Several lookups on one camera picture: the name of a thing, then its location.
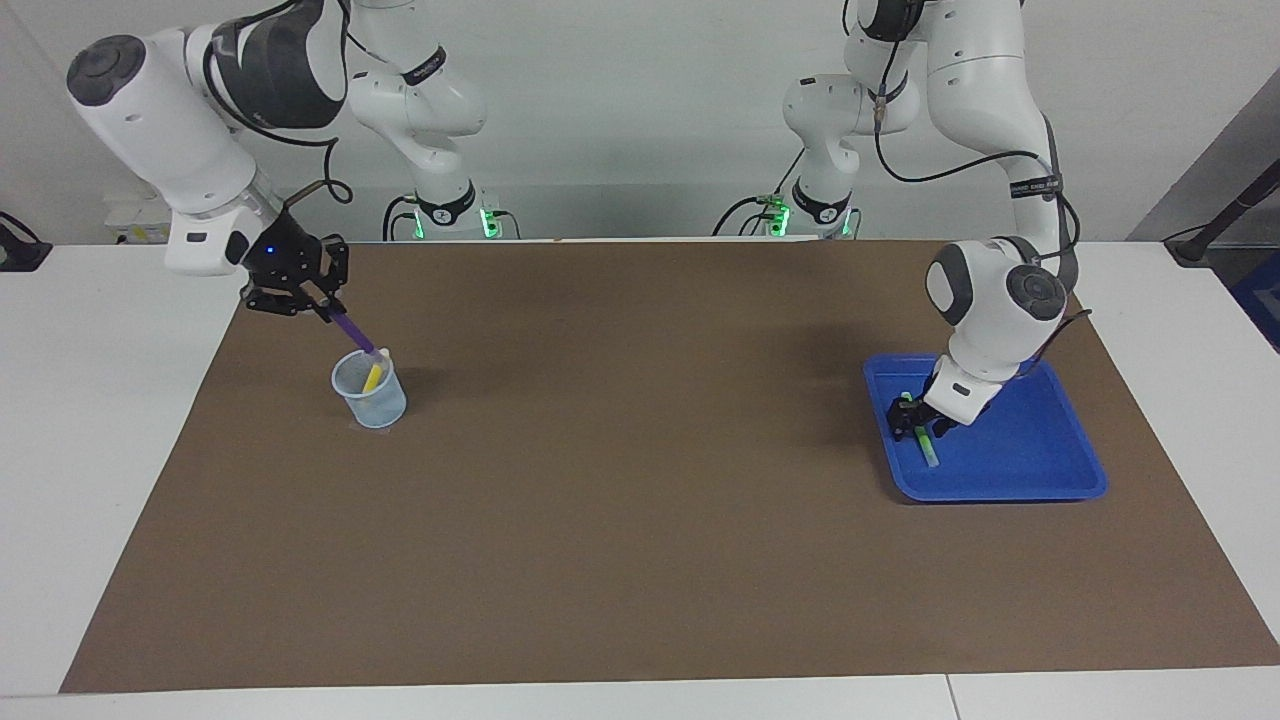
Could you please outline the purple pen white cap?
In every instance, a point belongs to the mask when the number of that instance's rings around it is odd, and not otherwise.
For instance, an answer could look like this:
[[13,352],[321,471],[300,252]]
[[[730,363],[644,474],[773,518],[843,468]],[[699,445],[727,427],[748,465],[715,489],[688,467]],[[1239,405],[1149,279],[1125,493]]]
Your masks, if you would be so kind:
[[361,352],[380,360],[390,357],[388,348],[378,347],[372,340],[349,318],[346,310],[329,307],[330,322],[334,323]]

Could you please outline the blue plastic tray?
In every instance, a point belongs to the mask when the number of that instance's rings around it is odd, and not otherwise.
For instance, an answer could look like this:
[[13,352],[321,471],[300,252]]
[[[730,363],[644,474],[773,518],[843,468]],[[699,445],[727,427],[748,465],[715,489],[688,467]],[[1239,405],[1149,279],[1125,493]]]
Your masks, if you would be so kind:
[[884,414],[902,395],[920,395],[934,360],[879,354],[861,368],[890,475],[902,495],[925,503],[1029,503],[1107,492],[1107,474],[1047,361],[1005,386],[973,425],[932,438],[937,465],[928,464],[918,439],[895,439]]

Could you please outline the translucent pale blue cup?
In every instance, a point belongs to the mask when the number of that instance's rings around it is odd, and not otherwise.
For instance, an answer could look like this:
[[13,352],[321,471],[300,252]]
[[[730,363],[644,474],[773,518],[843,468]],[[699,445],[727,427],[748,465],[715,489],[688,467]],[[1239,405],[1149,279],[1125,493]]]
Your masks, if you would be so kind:
[[[361,395],[365,377],[375,363],[387,370],[387,380],[372,396]],[[332,369],[332,388],[346,402],[355,420],[367,429],[384,429],[396,424],[407,411],[408,400],[392,357],[380,360],[360,350],[343,356]]]

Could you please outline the brown table mat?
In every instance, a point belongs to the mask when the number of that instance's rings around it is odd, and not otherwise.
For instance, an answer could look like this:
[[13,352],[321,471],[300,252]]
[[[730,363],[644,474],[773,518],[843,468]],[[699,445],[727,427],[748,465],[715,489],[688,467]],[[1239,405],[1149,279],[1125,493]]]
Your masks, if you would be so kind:
[[236,313],[61,684],[262,687],[1280,664],[1088,322],[1047,365],[1108,488],[923,505],[861,375],[941,348],[934,246],[379,243],[349,346]]

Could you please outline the blue box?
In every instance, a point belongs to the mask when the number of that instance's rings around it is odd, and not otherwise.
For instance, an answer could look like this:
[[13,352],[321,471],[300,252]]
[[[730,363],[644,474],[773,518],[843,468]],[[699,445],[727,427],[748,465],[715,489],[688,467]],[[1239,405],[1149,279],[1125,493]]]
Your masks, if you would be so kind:
[[1280,354],[1280,249],[1233,283],[1230,293]]

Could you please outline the black stand pole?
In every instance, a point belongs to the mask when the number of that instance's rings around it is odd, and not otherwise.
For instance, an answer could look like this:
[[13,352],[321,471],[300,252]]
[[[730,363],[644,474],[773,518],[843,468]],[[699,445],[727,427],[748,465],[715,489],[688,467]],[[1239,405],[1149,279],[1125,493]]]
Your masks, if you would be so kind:
[[1160,241],[1180,266],[1204,266],[1210,247],[1251,209],[1280,190],[1280,158],[1262,170],[1238,196],[1210,222],[1194,225]]

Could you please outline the black clamp mount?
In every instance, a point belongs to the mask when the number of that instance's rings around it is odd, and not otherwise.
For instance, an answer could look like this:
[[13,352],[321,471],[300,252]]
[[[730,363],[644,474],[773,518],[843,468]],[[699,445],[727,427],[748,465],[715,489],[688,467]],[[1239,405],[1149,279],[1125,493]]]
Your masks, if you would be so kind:
[[0,273],[36,272],[51,251],[24,222],[0,211]]

